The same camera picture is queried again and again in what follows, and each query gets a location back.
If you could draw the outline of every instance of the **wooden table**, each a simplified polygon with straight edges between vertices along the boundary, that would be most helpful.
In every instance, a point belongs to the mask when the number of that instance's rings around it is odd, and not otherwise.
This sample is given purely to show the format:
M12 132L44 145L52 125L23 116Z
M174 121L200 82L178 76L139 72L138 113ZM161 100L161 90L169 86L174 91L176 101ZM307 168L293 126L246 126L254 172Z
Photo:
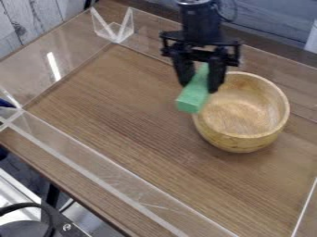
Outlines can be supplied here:
M291 236L317 176L317 69L249 47L244 60L241 70L279 84L293 112L279 141L249 155L204 141L192 117L176 110L174 69L118 44L26 110L237 235ZM0 144L129 235L174 236L16 131L2 132ZM85 156L77 162L91 164Z

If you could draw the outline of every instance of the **green block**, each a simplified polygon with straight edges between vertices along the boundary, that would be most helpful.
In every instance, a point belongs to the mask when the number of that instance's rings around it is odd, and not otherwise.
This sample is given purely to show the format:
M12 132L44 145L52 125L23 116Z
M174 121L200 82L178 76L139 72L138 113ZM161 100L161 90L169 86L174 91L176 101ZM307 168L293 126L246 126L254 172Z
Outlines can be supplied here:
M201 111L209 99L208 77L209 64L204 64L176 100L178 110L190 114Z

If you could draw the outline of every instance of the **wooden bowl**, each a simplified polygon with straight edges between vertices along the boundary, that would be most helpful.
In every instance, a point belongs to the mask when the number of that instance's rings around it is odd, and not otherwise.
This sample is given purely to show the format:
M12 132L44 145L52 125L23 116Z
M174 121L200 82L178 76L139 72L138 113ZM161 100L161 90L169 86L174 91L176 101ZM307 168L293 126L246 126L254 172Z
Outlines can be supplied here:
M229 72L193 121L214 146L250 153L276 140L289 116L288 97L271 81L250 73Z

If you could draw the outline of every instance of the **green sponge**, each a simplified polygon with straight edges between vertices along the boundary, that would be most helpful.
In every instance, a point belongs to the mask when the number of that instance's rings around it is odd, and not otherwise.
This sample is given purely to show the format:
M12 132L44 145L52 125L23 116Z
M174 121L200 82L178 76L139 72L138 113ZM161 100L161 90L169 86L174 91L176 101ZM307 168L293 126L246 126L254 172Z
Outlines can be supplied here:
M176 100L178 110L190 114L201 111L209 99L208 77L209 64L204 64Z

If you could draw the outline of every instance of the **bowl rim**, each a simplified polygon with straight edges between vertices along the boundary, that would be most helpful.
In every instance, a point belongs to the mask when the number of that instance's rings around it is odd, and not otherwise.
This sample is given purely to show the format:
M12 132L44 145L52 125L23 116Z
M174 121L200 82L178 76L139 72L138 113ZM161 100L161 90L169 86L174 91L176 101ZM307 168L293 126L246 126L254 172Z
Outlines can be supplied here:
M284 94L283 90L279 88L279 86L272 82L269 81L268 79L265 79L264 77L261 77L260 75L257 74L253 74L253 73L249 73L249 72L244 72L244 71L229 71L226 73L228 75L230 74L241 74L241 75L246 75L246 76L250 76L250 78L253 80L261 80L262 82L265 82L267 84L269 84L275 89L276 91L279 92L280 96L281 96L281 99L283 99L283 102L284 102L284 105L285 105L285 114L284 114L284 117L283 119L280 120L280 122L277 123L276 127L271 130L271 131L267 131L267 132L262 132L262 133L256 133L253 135L248 134L248 135L242 135L242 134L238 134L238 133L230 133L230 132L222 132L222 131L217 131L214 128L212 128L216 132L218 132L220 134L225 135L225 136L229 136L229 137L233 137L233 138L244 138L244 139L257 139L257 138L264 138L267 136L271 136L273 135L275 133L277 133L279 131L281 131L281 129L284 128L284 126L287 125L287 122L291 118L291 113L292 113L292 107L291 107L291 102L289 102L289 99L288 99L288 96Z

